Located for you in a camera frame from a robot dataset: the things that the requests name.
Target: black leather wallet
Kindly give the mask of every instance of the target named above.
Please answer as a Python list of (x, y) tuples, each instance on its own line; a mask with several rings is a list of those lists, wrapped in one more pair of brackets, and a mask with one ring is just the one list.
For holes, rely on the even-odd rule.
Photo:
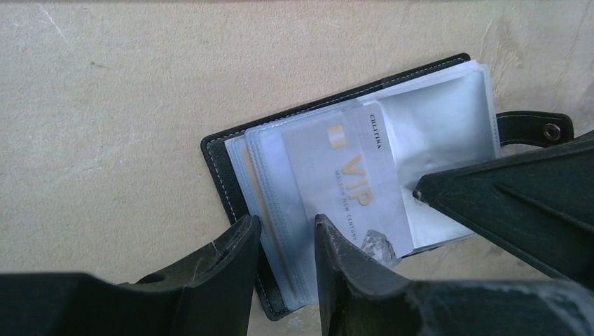
[[(225, 140), (237, 137), (245, 130), (257, 125), (354, 99), (469, 60), (470, 56), (467, 54), (455, 55), (205, 137), (200, 145), (202, 153), (230, 223), (235, 223), (238, 218), (249, 212), (231, 165)], [(573, 139), (571, 119), (559, 113), (531, 111), (500, 113), (497, 115), (497, 124), (502, 145), (529, 144), (544, 147)], [(283, 302), (262, 247), (259, 251), (255, 286), (264, 312), (270, 320), (277, 321), (291, 313)]]

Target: card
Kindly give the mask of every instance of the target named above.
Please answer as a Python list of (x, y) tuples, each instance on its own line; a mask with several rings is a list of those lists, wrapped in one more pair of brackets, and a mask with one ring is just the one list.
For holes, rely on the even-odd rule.
[(310, 223), (326, 214), (384, 265), (413, 250), (379, 104), (303, 120), (283, 140)]

